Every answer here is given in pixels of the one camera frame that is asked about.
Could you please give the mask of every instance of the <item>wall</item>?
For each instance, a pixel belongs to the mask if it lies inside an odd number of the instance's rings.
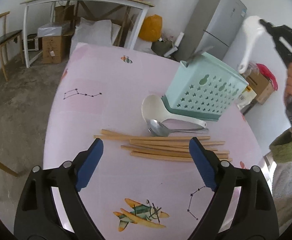
[[[8,16],[8,31],[22,28],[25,0],[0,0],[0,13],[10,10]],[[149,15],[158,14],[163,17],[163,31],[168,35],[177,36],[183,31],[198,0],[146,0],[155,7],[149,10]],[[248,8],[247,15],[259,15],[275,25],[286,24],[292,28],[292,0],[241,0]],[[36,5],[29,10],[28,32],[36,32],[37,27],[48,21],[49,5]],[[224,61],[236,68],[243,55],[245,39],[240,31],[229,49]],[[252,55],[252,60],[263,63],[276,76],[279,90],[269,98],[263,106],[255,106],[247,115],[258,142],[265,154],[269,143],[283,130],[289,127],[284,114],[283,90],[286,78],[286,68],[273,49],[272,40],[266,34],[258,41]],[[18,46],[9,45],[9,56],[17,54]]]

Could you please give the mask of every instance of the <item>person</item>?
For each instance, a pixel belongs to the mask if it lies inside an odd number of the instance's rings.
[[[292,63],[288,67],[284,102],[292,96]],[[273,176],[273,199],[278,216],[280,234],[292,223],[292,128],[286,130],[270,145],[276,162]]]

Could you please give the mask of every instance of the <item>gray refrigerator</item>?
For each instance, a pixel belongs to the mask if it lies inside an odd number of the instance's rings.
[[[246,6],[240,0],[199,0],[175,54],[178,61],[214,46],[209,54],[222,60],[241,27]]]

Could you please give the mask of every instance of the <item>constellation drawing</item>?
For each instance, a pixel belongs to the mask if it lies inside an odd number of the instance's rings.
[[[96,95],[88,95],[88,94],[83,94],[83,93],[79,93],[78,92],[78,88],[75,88],[73,90],[70,90],[66,93],[64,93],[64,99],[69,98],[71,96],[75,96],[75,95],[84,95],[84,96],[88,96],[88,97],[96,97],[96,96],[100,96],[102,95],[102,93],[96,94]]]
[[[201,187],[201,188],[198,188],[194,193],[191,193],[191,194],[190,194],[190,201],[189,201],[189,206],[188,206],[187,212],[189,212],[189,213],[190,213],[190,214],[191,214],[196,220],[198,220],[198,218],[195,217],[194,214],[190,211],[190,204],[191,204],[191,200],[192,200],[194,194],[197,193],[197,192],[199,192],[199,191],[200,191],[202,188],[204,188],[204,187],[206,187],[206,186],[203,186],[203,187]]]

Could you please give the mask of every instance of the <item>refrigerator sticker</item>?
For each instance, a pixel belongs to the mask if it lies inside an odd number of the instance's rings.
[[[246,14],[246,11],[247,11],[247,9],[243,9],[243,10],[242,10],[242,13],[241,13],[241,16],[242,16],[242,17],[244,17],[244,16],[245,16],[245,14]]]

